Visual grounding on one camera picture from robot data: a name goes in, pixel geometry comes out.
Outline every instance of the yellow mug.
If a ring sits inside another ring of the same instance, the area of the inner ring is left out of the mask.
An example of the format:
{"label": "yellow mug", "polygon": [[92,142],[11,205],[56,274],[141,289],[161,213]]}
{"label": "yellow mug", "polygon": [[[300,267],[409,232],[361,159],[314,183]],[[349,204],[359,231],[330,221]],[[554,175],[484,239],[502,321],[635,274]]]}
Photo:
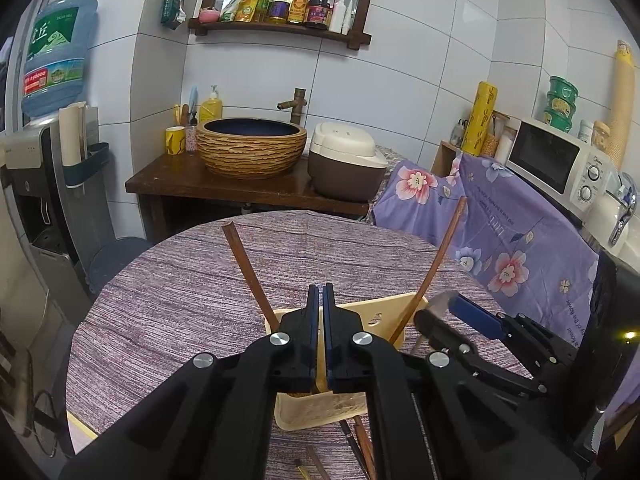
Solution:
{"label": "yellow mug", "polygon": [[169,155],[179,155],[184,153],[185,129],[184,126],[172,126],[164,131],[166,141],[166,152]]}

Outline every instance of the blue gripper pad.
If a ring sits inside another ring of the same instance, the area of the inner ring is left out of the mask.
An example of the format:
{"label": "blue gripper pad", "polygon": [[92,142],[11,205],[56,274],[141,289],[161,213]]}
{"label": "blue gripper pad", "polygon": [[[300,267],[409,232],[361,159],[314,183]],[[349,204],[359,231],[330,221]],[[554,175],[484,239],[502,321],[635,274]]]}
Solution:
{"label": "blue gripper pad", "polygon": [[478,330],[487,339],[504,340],[505,333],[500,320],[462,294],[457,295],[449,302],[449,311],[458,319]]}

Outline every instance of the microwave knob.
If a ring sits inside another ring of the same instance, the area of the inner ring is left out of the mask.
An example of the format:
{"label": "microwave knob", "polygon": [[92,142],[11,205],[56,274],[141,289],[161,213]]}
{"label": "microwave knob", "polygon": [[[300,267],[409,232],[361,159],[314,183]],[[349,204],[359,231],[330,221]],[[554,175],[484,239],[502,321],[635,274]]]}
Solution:
{"label": "microwave knob", "polygon": [[600,169],[597,166],[590,166],[587,174],[591,180],[598,180],[600,178]]}
{"label": "microwave knob", "polygon": [[591,188],[589,186],[582,186],[582,188],[580,188],[580,198],[585,202],[591,200]]}

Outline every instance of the beige plastic basket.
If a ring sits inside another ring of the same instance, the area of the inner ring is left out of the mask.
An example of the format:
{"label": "beige plastic basket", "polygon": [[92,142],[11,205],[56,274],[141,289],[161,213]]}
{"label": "beige plastic basket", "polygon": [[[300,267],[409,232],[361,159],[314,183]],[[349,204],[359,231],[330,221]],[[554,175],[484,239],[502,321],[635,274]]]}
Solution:
{"label": "beige plastic basket", "polygon": [[[367,332],[380,337],[389,338],[396,328],[407,303],[415,295],[414,292],[379,298],[377,300],[358,301],[338,305],[341,308],[353,310],[360,315],[362,326]],[[427,305],[424,299],[420,300],[417,310]],[[287,312],[293,309],[275,310],[275,315],[280,320]],[[316,385],[319,394],[306,397],[292,397],[288,394],[278,394],[274,409],[276,424],[285,431],[304,430],[316,426],[324,426],[355,415],[367,413],[367,399],[364,393],[334,394],[328,389],[326,383],[326,366],[324,360],[324,335],[322,330],[322,306],[320,306],[320,323],[318,336],[318,375]],[[271,333],[269,324],[264,321],[265,330]],[[404,343],[404,332],[400,335],[396,348]]]}

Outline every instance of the blue water bottle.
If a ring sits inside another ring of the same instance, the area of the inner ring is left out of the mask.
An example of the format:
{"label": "blue water bottle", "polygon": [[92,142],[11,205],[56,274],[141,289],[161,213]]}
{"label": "blue water bottle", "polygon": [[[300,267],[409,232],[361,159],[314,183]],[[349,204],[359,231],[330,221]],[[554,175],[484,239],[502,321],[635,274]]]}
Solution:
{"label": "blue water bottle", "polygon": [[22,111],[41,117],[78,100],[97,0],[56,0],[36,16],[24,63]]}

